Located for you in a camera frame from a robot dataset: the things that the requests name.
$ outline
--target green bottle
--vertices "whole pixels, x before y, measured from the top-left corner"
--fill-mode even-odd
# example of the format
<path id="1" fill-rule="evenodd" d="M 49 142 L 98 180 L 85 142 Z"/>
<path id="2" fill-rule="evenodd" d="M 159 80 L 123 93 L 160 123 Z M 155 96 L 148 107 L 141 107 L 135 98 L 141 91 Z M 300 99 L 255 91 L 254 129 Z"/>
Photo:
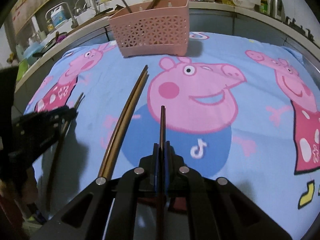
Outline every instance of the green bottle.
<path id="1" fill-rule="evenodd" d="M 260 12 L 264 14 L 268 13 L 268 0 L 261 0 Z"/>

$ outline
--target plastic jug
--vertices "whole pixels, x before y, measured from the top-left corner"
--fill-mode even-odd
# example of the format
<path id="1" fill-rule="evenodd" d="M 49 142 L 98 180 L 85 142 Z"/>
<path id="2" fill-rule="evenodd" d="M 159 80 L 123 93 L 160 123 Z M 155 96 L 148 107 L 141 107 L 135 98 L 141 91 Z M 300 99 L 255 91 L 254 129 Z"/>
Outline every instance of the plastic jug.
<path id="1" fill-rule="evenodd" d="M 64 9 L 62 5 L 55 8 L 53 12 L 51 12 L 51 20 L 54 26 L 57 26 L 59 23 L 66 20 L 66 16 L 64 15 Z"/>

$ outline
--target blue tablecloth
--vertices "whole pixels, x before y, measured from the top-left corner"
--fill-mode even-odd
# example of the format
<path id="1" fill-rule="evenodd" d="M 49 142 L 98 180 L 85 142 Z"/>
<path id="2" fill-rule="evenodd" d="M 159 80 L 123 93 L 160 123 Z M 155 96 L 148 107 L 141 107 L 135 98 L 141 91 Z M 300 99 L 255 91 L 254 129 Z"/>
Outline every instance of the blue tablecloth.
<path id="1" fill-rule="evenodd" d="M 152 153 L 165 105 L 167 140 L 188 166 L 228 178 L 300 239 L 320 211 L 320 91 L 297 52 L 214 33 L 190 33 L 185 57 L 123 58 L 111 41 L 72 49 L 54 65 L 26 113 L 73 106 L 81 92 L 85 98 L 59 159 L 52 214 L 97 177 L 146 64 L 149 78 L 113 178 Z M 53 150 L 34 164 L 42 210 Z"/>

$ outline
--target peppa pig print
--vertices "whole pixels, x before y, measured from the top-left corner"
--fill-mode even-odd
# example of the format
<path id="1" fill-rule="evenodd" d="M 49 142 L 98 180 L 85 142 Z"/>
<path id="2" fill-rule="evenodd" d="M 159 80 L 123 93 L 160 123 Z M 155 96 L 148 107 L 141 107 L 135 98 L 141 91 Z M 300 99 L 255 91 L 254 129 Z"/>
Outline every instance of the peppa pig print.
<path id="1" fill-rule="evenodd" d="M 131 120 L 122 151 L 133 165 L 150 154 L 159 140 L 155 131 L 159 130 L 164 105 L 166 138 L 175 142 L 175 153 L 188 166 L 211 177 L 229 156 L 230 125 L 238 114 L 231 90 L 246 78 L 230 64 L 194 63 L 188 57 L 177 60 L 178 63 L 171 57 L 161 58 L 159 66 L 163 71 L 148 87 L 147 104 L 135 112 L 139 118 Z"/>
<path id="2" fill-rule="evenodd" d="M 46 85 L 53 79 L 53 76 L 47 76 L 41 83 L 40 87 L 38 88 L 38 90 L 36 91 L 36 93 L 33 95 L 33 97 L 31 98 L 30 102 L 28 103 L 27 107 L 26 107 L 26 111 L 28 111 L 30 109 L 31 104 L 33 103 L 33 101 L 35 100 L 36 96 L 38 95 L 38 93 L 44 88 L 46 87 Z"/>
<path id="3" fill-rule="evenodd" d="M 275 60 L 252 50 L 245 53 L 257 63 L 273 68 L 279 88 L 290 98 L 294 109 L 293 139 L 297 154 L 294 174 L 319 169 L 320 112 L 312 91 L 285 59 Z"/>
<path id="4" fill-rule="evenodd" d="M 103 53 L 115 48 L 114 42 L 108 42 L 91 49 L 69 63 L 69 68 L 59 78 L 49 92 L 37 102 L 35 111 L 52 110 L 64 106 L 78 82 L 78 75 L 93 68 L 103 57 Z"/>

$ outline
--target dish rack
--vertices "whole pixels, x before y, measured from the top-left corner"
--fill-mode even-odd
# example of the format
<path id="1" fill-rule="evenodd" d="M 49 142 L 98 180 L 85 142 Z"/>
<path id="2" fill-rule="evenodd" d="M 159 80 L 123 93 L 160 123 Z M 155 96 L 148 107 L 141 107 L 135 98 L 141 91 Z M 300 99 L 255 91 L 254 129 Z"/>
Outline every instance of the dish rack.
<path id="1" fill-rule="evenodd" d="M 132 5 L 132 13 L 123 8 L 109 19 L 122 55 L 184 56 L 189 40 L 188 0 L 161 0 L 156 8 L 146 10 L 148 5 Z"/>

